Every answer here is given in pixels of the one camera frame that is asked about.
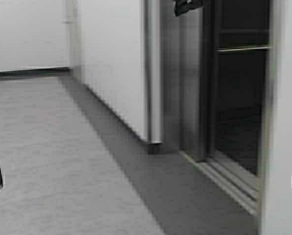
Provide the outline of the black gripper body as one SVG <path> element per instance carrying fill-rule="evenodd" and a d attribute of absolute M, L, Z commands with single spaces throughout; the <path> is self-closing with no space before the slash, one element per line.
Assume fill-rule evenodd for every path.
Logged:
<path fill-rule="evenodd" d="M 189 11 L 201 8 L 204 0 L 174 0 L 174 15 L 179 17 Z"/>

